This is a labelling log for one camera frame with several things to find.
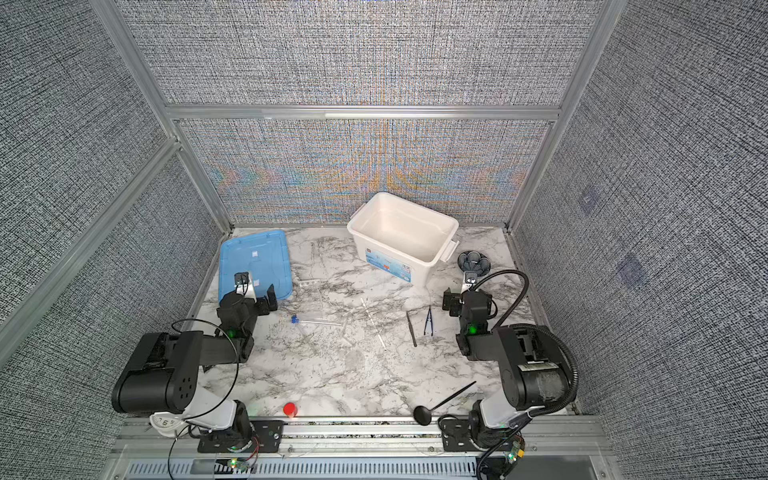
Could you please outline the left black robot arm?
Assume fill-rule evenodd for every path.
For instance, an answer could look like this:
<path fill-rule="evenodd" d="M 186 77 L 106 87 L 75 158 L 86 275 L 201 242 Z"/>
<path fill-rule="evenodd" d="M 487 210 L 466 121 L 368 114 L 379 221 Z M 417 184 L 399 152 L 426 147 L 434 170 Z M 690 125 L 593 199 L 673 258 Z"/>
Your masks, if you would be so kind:
<path fill-rule="evenodd" d="M 154 428 L 173 437 L 187 429 L 200 440 L 200 452 L 250 452 L 263 450 L 260 429 L 253 425 L 245 404 L 233 397 L 234 387 L 254 347 L 257 320 L 278 309 L 275 286 L 258 295 L 255 282 L 245 272 L 234 275 L 235 288 L 225 294 L 216 310 L 219 321 L 197 320 L 215 332 L 181 330 L 142 336 L 118 377 L 111 395 L 118 413 L 148 413 Z M 201 371 L 216 365 L 233 365 L 234 379 L 227 392 L 217 395 L 199 385 Z"/>

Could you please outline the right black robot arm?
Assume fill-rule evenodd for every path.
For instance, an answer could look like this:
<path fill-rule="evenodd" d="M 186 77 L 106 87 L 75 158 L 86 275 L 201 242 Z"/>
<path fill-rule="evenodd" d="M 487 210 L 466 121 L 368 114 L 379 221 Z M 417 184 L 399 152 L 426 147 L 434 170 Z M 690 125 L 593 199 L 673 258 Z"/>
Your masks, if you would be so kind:
<path fill-rule="evenodd" d="M 576 361 L 548 328 L 526 323 L 490 327 L 494 301 L 478 290 L 445 291 L 442 309 L 459 320 L 460 353 L 498 367 L 500 389 L 476 401 L 468 415 L 469 438 L 477 447 L 487 449 L 576 399 Z"/>

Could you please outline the blue capped test tube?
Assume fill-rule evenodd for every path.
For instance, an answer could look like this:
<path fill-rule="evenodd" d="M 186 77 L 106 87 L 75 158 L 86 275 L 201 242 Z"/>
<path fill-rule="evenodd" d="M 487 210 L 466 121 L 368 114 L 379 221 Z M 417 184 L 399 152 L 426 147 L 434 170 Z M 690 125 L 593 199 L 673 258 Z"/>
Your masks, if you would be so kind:
<path fill-rule="evenodd" d="M 322 325 L 322 326 L 332 326 L 332 327 L 341 327 L 342 323 L 336 322 L 336 321 L 327 321 L 327 320 L 317 320 L 317 319 L 311 319 L 306 317 L 298 317 L 294 315 L 291 318 L 291 322 L 293 324 L 306 324 L 306 325 Z"/>

